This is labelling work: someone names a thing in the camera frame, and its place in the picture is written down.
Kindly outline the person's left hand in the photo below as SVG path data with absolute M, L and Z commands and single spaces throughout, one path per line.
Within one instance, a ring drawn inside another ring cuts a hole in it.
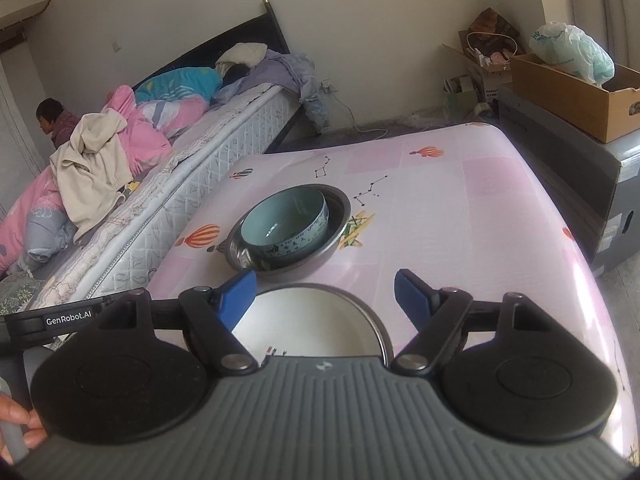
M 47 440 L 47 431 L 44 430 L 40 417 L 35 410 L 25 410 L 5 393 L 1 393 L 0 403 L 2 422 L 10 422 L 21 428 L 26 448 L 30 450 L 38 448 L 43 441 Z

